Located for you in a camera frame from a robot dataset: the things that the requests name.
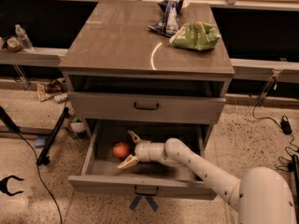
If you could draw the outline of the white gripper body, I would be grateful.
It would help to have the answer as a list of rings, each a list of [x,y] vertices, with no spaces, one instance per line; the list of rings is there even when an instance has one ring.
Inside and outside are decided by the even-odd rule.
[[[135,155],[139,161],[150,162],[152,157],[150,155],[151,141],[141,141],[135,146]]]

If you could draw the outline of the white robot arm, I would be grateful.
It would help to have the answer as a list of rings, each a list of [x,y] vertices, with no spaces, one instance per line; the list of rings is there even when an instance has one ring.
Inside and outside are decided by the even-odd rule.
[[[119,165],[121,169],[141,161],[171,167],[185,165],[238,213],[238,224],[297,224],[292,191],[276,171],[256,167],[239,179],[197,155],[177,138],[153,143],[134,132],[129,134],[135,153]]]

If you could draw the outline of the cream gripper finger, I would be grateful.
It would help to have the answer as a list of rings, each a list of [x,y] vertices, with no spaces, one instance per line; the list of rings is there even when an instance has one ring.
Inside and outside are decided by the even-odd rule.
[[[133,142],[138,145],[142,139],[133,131],[128,131],[128,133],[130,134],[130,136],[132,137]]]
[[[132,166],[137,165],[139,162],[139,159],[137,156],[133,156],[132,154],[130,154],[122,163],[120,163],[118,165],[118,168],[120,170],[125,170],[128,169]]]

